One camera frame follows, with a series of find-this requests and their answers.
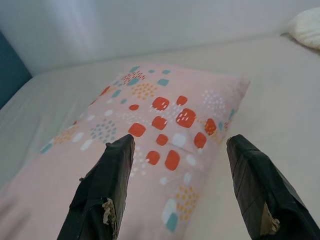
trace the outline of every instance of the patterned pillowcase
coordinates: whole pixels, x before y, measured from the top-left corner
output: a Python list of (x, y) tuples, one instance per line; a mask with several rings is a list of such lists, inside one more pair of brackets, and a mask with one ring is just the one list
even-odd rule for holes
[[(130, 133), (136, 148), (118, 239), (180, 239), (248, 85), (239, 77), (176, 65), (130, 67), (12, 181), (9, 192), (22, 199), (32, 193), (27, 204), (37, 213), (23, 236), (48, 238), (45, 219), (57, 236), (77, 180), (106, 142)], [(20, 184), (36, 180), (36, 188)], [(39, 201), (50, 193), (55, 193), (46, 199), (51, 208), (41, 209)]]

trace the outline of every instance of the wall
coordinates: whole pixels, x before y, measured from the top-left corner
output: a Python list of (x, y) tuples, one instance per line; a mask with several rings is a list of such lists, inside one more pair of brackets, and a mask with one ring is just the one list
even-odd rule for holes
[(281, 30), (319, 0), (0, 0), (0, 30), (33, 75)]

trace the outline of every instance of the white pillow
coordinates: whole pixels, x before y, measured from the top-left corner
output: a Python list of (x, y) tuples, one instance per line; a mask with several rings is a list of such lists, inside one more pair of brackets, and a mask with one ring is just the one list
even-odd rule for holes
[(320, 50), (320, 7), (298, 14), (289, 23), (288, 32), (299, 43)]

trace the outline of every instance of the pillow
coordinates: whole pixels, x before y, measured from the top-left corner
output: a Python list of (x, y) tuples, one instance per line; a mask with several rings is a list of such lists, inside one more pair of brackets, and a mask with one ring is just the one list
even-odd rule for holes
[(78, 179), (127, 133), (136, 147), (118, 239), (180, 239), (248, 84), (176, 65), (128, 68), (8, 185), (15, 209), (30, 213), (18, 239), (55, 239)]
[(298, 14), (289, 23), (288, 32), (302, 45), (320, 50), (320, 7)]

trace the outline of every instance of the bed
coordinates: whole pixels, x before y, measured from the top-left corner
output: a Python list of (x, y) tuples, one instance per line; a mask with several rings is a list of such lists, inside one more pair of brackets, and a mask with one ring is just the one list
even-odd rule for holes
[[(242, 134), (268, 154), (320, 225), (320, 58), (317, 52), (276, 34), (35, 76), (0, 110), (0, 187), (52, 136), (70, 126), (132, 62), (178, 64), (250, 79), (227, 137)], [(185, 239), (195, 238), (249, 239), (234, 197), (226, 139), (185, 234)]]

